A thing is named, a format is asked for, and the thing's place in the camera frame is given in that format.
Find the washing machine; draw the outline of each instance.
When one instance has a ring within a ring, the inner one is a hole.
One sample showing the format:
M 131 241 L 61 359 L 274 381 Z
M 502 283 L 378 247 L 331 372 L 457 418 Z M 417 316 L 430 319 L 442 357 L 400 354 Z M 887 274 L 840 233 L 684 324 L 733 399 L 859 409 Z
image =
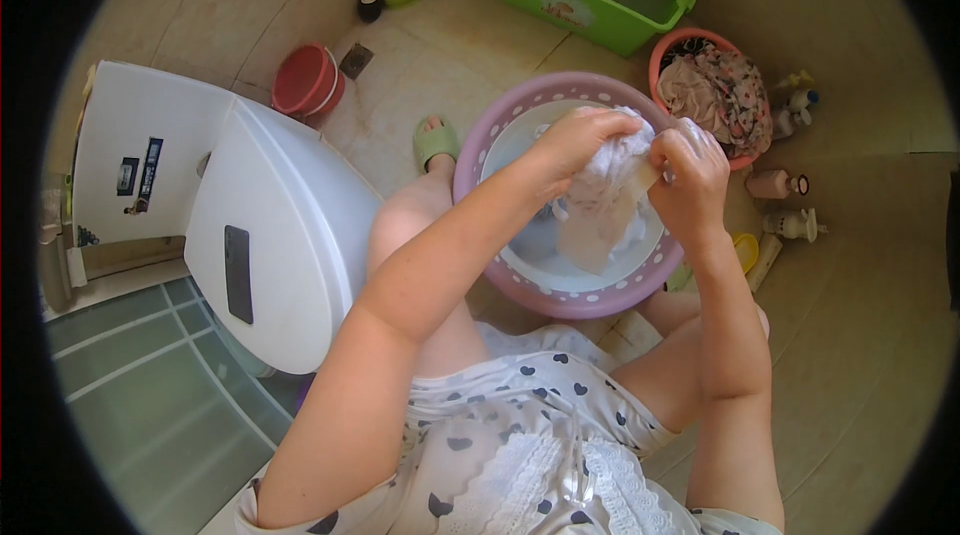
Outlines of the washing machine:
M 185 236 L 222 325 L 315 371 L 366 279 L 376 193 L 316 131 L 215 85 L 101 61 L 73 171 L 74 245 Z

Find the woman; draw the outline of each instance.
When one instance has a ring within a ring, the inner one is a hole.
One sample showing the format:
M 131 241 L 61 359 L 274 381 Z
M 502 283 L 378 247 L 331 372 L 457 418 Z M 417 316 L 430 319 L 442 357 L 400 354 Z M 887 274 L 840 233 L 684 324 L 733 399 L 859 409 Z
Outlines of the woman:
M 700 290 L 637 307 L 665 336 L 655 349 L 616 367 L 569 326 L 509 337 L 475 324 L 464 302 L 600 145 L 640 126 L 572 110 L 457 205 L 452 129 L 436 116 L 417 129 L 426 174 L 374 221 L 366 287 L 265 477 L 243 493 L 240 532 L 783 530 L 768 327 L 723 227 L 730 168 L 711 135 L 668 129 L 651 149 L 676 178 L 650 201 Z M 684 506 L 639 458 L 698 417 Z

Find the laundry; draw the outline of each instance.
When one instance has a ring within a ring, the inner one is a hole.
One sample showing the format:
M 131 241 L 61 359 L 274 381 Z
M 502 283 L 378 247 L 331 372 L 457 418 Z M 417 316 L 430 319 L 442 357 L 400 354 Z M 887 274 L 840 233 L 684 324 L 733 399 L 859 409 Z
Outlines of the laundry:
M 713 133 L 730 158 L 770 147 L 773 120 L 761 72 L 738 51 L 706 42 L 696 53 L 675 55 L 660 73 L 656 93 L 671 115 Z
M 615 109 L 642 120 L 634 109 Z M 534 136 L 548 127 L 540 125 Z M 574 266 L 603 274 L 611 253 L 643 239 L 650 209 L 646 192 L 660 176 L 647 160 L 655 135 L 644 120 L 636 133 L 608 139 L 573 175 L 561 201 L 554 201 L 553 214 L 561 223 L 557 251 Z

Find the knee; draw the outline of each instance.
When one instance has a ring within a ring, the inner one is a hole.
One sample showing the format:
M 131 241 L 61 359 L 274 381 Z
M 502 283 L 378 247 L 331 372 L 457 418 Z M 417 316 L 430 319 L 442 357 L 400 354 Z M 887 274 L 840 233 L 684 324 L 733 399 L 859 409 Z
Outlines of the knee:
M 770 321 L 767 319 L 767 313 L 763 311 L 763 308 L 759 303 L 755 303 L 756 306 L 756 315 L 760 317 L 760 325 L 763 327 L 763 335 L 767 339 L 770 339 Z
M 366 241 L 366 268 L 373 271 L 404 243 L 414 239 L 431 220 L 402 199 L 390 199 L 373 217 Z

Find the leg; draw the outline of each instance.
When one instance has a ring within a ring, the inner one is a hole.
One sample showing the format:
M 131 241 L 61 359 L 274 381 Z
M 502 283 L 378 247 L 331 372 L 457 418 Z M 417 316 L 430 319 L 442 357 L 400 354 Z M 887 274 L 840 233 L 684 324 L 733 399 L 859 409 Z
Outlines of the leg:
M 441 125 L 431 116 L 426 129 Z M 366 273 L 412 240 L 420 231 L 453 206 L 453 158 L 434 156 L 427 162 L 427 174 L 394 193 L 373 219 L 366 251 Z M 414 369 L 417 377 L 442 377 L 490 358 L 487 346 L 474 325 L 465 301 L 460 301 L 446 321 L 420 351 Z
M 641 357 L 616 368 L 610 376 L 626 387 L 667 430 L 679 433 L 700 415 L 700 298 L 688 293 L 657 291 L 637 311 L 663 336 Z M 763 332 L 770 325 L 756 307 Z

